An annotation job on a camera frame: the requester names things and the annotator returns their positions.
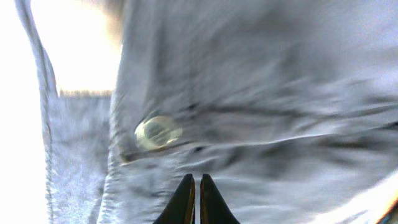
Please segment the blue shorts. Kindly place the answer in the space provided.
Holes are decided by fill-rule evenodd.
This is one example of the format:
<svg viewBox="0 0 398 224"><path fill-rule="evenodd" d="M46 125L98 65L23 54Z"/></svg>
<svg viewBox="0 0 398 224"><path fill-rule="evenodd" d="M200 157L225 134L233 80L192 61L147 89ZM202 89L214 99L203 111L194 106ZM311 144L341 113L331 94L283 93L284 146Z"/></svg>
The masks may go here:
<svg viewBox="0 0 398 224"><path fill-rule="evenodd" d="M108 93L58 90L32 1L49 223L154 223L209 174L240 223L397 222L396 1L91 1Z"/></svg>

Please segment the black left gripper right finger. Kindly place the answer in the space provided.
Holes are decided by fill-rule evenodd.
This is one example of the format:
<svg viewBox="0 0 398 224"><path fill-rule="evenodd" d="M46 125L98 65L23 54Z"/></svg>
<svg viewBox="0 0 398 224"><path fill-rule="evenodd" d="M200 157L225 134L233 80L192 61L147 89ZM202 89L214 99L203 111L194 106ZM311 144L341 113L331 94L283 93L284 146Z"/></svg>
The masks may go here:
<svg viewBox="0 0 398 224"><path fill-rule="evenodd" d="M240 224L209 174L203 174L200 183L200 223Z"/></svg>

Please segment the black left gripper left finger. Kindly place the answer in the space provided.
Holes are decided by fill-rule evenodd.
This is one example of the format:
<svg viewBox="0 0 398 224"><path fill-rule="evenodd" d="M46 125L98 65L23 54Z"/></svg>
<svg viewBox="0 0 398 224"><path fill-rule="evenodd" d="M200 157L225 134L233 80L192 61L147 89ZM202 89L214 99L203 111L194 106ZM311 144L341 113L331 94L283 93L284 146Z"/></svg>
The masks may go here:
<svg viewBox="0 0 398 224"><path fill-rule="evenodd" d="M153 224L195 224L195 180L192 174L183 177Z"/></svg>

